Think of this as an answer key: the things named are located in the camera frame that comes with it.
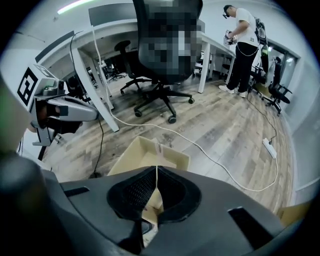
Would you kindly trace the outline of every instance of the power strip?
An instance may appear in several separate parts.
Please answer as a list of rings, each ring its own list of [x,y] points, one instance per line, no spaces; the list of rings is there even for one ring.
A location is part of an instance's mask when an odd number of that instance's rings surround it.
[[[269,151],[270,155],[273,157],[273,159],[276,159],[277,158],[277,152],[274,148],[274,146],[272,146],[270,143],[269,143],[269,140],[267,138],[265,138],[263,140],[263,145],[266,147],[266,149]]]

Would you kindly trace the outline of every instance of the cardboard box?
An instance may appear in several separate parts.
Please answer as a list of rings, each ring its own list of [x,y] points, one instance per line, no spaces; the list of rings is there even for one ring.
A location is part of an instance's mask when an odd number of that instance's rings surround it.
[[[189,163],[190,156],[159,144],[157,141],[137,136],[120,156],[108,175],[156,165],[187,171]],[[162,211],[161,195],[156,188],[142,213],[142,217],[156,225],[157,215]]]
[[[310,205],[311,202],[309,201],[294,206],[283,207],[278,210],[277,216],[280,218],[282,224],[288,227],[292,223],[302,220],[306,216]]]

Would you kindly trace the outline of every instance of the chair armrest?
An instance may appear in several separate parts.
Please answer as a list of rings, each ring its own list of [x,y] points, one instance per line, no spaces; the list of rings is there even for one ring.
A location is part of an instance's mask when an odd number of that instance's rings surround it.
[[[287,87],[282,86],[282,85],[280,85],[280,84],[279,84],[279,86],[280,86],[281,88],[285,89],[285,93],[289,92],[289,93],[292,94],[292,91],[290,91]]]

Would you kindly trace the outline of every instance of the chair base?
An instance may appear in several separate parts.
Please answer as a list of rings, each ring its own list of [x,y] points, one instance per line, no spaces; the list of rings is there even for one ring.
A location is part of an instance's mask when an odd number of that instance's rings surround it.
[[[261,93],[258,89],[256,89],[255,85],[256,85],[255,82],[253,82],[253,84],[250,84],[250,85],[249,85],[248,94],[249,94],[251,91],[254,91],[254,92],[256,92],[256,93],[259,95],[259,97],[261,98],[261,97],[262,97],[262,93]]]
[[[169,87],[164,87],[164,85],[162,83],[158,83],[158,85],[153,90],[143,92],[143,96],[146,98],[146,100],[142,104],[140,104],[134,108],[135,116],[141,117],[142,113],[140,112],[140,109],[142,107],[150,104],[151,102],[154,102],[157,99],[161,99],[164,101],[164,103],[166,104],[166,106],[168,107],[170,112],[172,113],[172,116],[170,116],[168,119],[170,124],[174,124],[176,122],[177,113],[176,113],[174,107],[172,106],[168,96],[189,98],[188,102],[190,104],[193,104],[195,102],[195,100],[192,98],[191,94],[170,90]]]
[[[271,98],[267,98],[267,97],[262,97],[261,98],[263,101],[264,100],[266,100],[266,101],[268,101],[269,103],[267,103],[265,106],[266,107],[269,107],[269,106],[274,106],[275,107],[275,109],[277,110],[277,112],[278,112],[278,114],[277,114],[277,116],[280,116],[280,114],[281,114],[281,107],[278,105],[278,103],[277,103],[277,99],[271,99]]]
[[[121,94],[124,94],[125,93],[124,89],[128,88],[130,85],[133,85],[133,84],[135,84],[136,87],[138,88],[138,92],[141,92],[141,88],[139,87],[138,83],[143,83],[143,82],[152,82],[152,80],[151,79],[143,79],[143,78],[139,78],[139,79],[135,78],[135,79],[127,82],[125,84],[125,86],[120,89],[120,92],[121,92]]]
[[[113,79],[124,78],[124,77],[125,76],[122,75],[122,74],[114,74],[114,75],[112,75],[112,78],[110,79],[110,81],[113,80]]]

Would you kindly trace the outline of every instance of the ceiling light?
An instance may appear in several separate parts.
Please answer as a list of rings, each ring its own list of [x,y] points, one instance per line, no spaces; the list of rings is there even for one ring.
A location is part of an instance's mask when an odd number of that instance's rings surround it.
[[[85,4],[85,3],[88,3],[88,2],[92,2],[92,1],[94,1],[94,0],[78,0],[78,1],[75,1],[75,2],[70,3],[67,6],[61,8],[60,10],[58,10],[58,14],[63,14],[64,12],[69,11],[70,9],[72,9],[74,7],[77,7],[79,5],[82,5],[82,4]]]

